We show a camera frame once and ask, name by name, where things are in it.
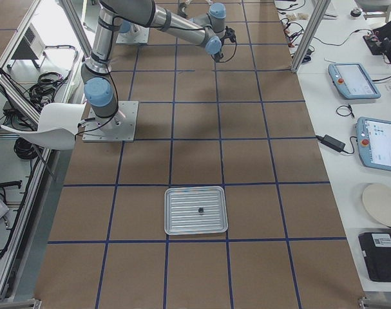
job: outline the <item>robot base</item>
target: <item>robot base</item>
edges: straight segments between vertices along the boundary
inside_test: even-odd
[[[148,44],[149,28],[140,27],[140,31],[137,35],[127,33],[126,35],[118,34],[118,45],[133,45],[133,44]]]
[[[135,127],[137,124],[138,115],[138,101],[119,101],[118,115],[124,116],[124,118],[118,119],[119,125],[108,132],[103,132],[100,129],[94,130],[83,135],[82,140],[88,142],[133,142],[135,136]],[[90,110],[88,117],[95,117],[93,110]],[[85,131],[93,130],[98,127],[96,122],[88,122],[85,126]]]

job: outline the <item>blue joint cap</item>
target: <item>blue joint cap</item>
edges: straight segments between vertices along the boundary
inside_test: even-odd
[[[214,37],[210,38],[208,43],[205,46],[205,50],[210,55],[215,55],[216,53],[219,53],[221,50],[222,44],[220,39],[215,35]]]
[[[132,25],[130,21],[123,21],[120,26],[119,33],[127,33],[131,30],[131,27]]]
[[[113,96],[111,84],[102,77],[94,77],[86,82],[84,93],[88,102],[98,108],[107,106]]]
[[[214,3],[209,7],[209,13],[211,16],[218,18],[218,19],[224,19],[227,17],[227,12],[225,11],[225,5],[222,3]]]

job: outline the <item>metal tray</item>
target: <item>metal tray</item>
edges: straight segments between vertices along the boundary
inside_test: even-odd
[[[221,233],[228,229],[221,187],[171,188],[165,192],[165,233]]]

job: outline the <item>white chair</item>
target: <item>white chair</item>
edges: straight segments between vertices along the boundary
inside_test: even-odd
[[[356,0],[360,9],[364,12],[364,18],[385,17],[388,23],[391,13],[391,0]]]
[[[84,104],[50,103],[42,108],[37,131],[21,131],[11,127],[1,127],[43,148],[70,150],[75,146],[75,135],[78,133],[78,123],[84,109]],[[53,179],[56,180],[38,148],[34,147],[34,149]]]

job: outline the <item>black power adapter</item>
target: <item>black power adapter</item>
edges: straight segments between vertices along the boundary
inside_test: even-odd
[[[334,137],[331,137],[330,135],[324,135],[324,137],[316,135],[316,138],[327,147],[337,151],[342,152],[344,150],[345,144],[343,142],[340,142],[339,140],[336,140]]]

